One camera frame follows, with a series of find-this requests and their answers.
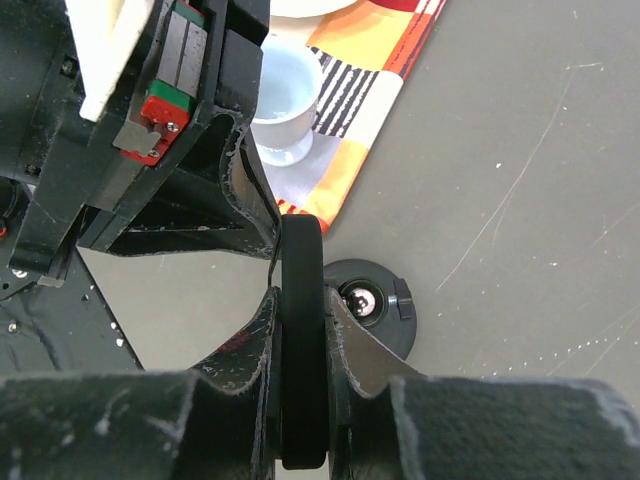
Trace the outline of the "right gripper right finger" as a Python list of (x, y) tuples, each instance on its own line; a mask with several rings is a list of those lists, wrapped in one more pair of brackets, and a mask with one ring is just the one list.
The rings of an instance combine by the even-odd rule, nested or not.
[(635, 479), (639, 421), (609, 385), (423, 375), (325, 292), (334, 479)]

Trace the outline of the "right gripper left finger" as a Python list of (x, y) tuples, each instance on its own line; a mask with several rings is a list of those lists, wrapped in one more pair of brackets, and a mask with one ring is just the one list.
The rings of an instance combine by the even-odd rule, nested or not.
[(181, 371), (50, 373), (1, 382), (5, 479), (270, 479), (280, 291)]

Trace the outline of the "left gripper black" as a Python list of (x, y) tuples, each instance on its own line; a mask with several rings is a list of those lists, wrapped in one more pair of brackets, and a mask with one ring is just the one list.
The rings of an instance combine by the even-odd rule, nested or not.
[(250, 125), (265, 1), (152, 1), (96, 122), (66, 1), (9, 5), (9, 266), (61, 280), (78, 248), (271, 257), (278, 213)]

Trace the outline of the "black smartphone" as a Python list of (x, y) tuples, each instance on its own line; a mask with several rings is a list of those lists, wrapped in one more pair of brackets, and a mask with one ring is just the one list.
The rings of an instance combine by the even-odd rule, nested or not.
[(329, 442), (321, 229), (287, 214), (281, 230), (281, 456), (287, 470), (317, 469)]

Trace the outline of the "black phone stand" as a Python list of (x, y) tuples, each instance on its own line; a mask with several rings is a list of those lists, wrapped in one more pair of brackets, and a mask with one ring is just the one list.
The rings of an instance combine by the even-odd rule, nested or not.
[(363, 259), (332, 262), (324, 267), (324, 278), (364, 329), (402, 360), (409, 357), (418, 318), (404, 278)]

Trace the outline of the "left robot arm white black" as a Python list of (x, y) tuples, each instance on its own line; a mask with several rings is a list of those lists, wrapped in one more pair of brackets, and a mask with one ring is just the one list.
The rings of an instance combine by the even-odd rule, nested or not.
[(60, 281), (78, 248), (269, 259), (279, 214), (250, 131), (265, 1), (5, 1), (1, 239)]

